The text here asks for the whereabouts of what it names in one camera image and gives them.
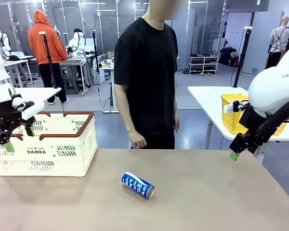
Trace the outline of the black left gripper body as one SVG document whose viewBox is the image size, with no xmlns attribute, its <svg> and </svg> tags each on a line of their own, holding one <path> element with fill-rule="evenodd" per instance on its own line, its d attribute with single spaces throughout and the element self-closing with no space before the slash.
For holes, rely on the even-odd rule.
<svg viewBox="0 0 289 231">
<path fill-rule="evenodd" d="M 23 99 L 13 99 L 0 103 L 0 125 L 22 124 Z"/>
</svg>

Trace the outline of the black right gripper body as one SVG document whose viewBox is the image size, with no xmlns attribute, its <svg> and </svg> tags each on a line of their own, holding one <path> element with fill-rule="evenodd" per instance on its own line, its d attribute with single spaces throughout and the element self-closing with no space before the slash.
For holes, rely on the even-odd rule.
<svg viewBox="0 0 289 231">
<path fill-rule="evenodd" d="M 245 106 L 239 124 L 247 128 L 248 131 L 245 133 L 240 132 L 238 133 L 238 136 L 261 136 L 259 127 L 265 120 L 266 113 L 255 110 L 251 105 Z"/>
</svg>

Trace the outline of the person's right hand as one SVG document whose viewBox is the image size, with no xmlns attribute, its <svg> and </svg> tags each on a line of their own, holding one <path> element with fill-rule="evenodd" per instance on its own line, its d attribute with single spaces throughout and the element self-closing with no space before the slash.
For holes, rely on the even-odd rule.
<svg viewBox="0 0 289 231">
<path fill-rule="evenodd" d="M 145 148 L 147 146 L 147 142 L 145 138 L 139 134 L 137 131 L 130 131 L 128 132 L 129 138 L 131 143 L 133 144 L 133 147 L 135 148 Z"/>
</svg>

